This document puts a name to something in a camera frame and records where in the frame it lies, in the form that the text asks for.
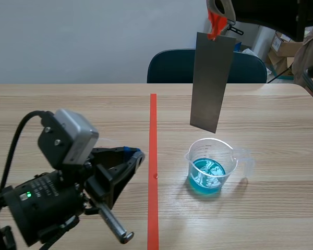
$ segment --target robotic arm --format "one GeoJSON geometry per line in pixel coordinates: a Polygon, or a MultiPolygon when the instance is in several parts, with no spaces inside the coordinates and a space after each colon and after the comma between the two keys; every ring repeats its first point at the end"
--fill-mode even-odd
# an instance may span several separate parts
{"type": "MultiPolygon", "coordinates": [[[[56,114],[34,111],[17,128],[0,185],[0,210],[8,207],[26,244],[41,241],[49,249],[79,223],[79,216],[99,214],[117,239],[125,244],[134,236],[112,214],[120,193],[143,162],[138,148],[93,148],[98,131],[82,115],[60,109],[56,114]],[[51,173],[36,175],[5,187],[14,150],[27,121],[40,116],[44,127],[38,146],[51,173]]],[[[15,250],[9,226],[0,229],[0,250],[15,250]]]]}
{"type": "Polygon", "coordinates": [[[228,20],[280,31],[296,42],[313,26],[313,0],[207,0],[208,9],[228,20]]]}

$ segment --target plastic measuring cup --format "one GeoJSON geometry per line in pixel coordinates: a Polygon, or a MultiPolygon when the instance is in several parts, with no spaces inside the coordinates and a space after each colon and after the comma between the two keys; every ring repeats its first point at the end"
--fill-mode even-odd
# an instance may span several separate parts
{"type": "Polygon", "coordinates": [[[206,194],[218,192],[239,163],[244,164],[246,177],[252,174],[255,165],[249,150],[233,149],[215,138],[195,141],[185,159],[189,162],[190,184],[206,194]]]}

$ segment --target cardboard box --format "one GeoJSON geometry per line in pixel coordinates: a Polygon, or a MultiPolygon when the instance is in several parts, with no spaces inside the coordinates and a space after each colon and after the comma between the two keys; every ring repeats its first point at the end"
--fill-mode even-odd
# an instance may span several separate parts
{"type": "MultiPolygon", "coordinates": [[[[278,76],[282,73],[285,69],[291,66],[293,63],[293,57],[281,57],[278,56],[273,49],[271,49],[268,53],[268,59],[266,63],[269,65],[269,69],[272,71],[274,76],[278,76]]],[[[292,69],[287,70],[278,79],[289,79],[293,80],[292,69]]]]}
{"type": "Polygon", "coordinates": [[[303,43],[294,42],[288,36],[283,35],[280,32],[276,32],[272,40],[271,48],[276,52],[278,56],[294,57],[298,49],[300,49],[302,45],[303,43]]]}

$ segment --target red line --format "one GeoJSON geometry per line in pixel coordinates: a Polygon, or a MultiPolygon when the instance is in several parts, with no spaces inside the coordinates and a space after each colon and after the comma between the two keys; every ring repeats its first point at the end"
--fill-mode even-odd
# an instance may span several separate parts
{"type": "Polygon", "coordinates": [[[157,95],[151,94],[147,250],[159,250],[157,95]]]}

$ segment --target wood grain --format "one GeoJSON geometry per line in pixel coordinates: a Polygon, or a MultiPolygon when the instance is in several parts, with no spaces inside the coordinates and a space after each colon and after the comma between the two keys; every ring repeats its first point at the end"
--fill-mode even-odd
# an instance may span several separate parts
{"type": "MultiPolygon", "coordinates": [[[[64,107],[86,116],[101,138],[140,147],[148,156],[150,93],[158,95],[158,182],[161,250],[313,250],[313,98],[288,84],[228,84],[216,135],[189,125],[191,84],[0,85],[0,178],[20,119],[29,111],[64,107]],[[252,151],[254,175],[238,168],[215,197],[193,193],[184,154],[216,137],[252,151]]],[[[51,168],[37,148],[41,126],[28,123],[8,184],[51,168]]],[[[120,245],[98,216],[81,223],[54,249],[147,248],[148,157],[114,212],[135,238],[120,245]]],[[[26,248],[8,209],[18,249],[26,248]]]]}

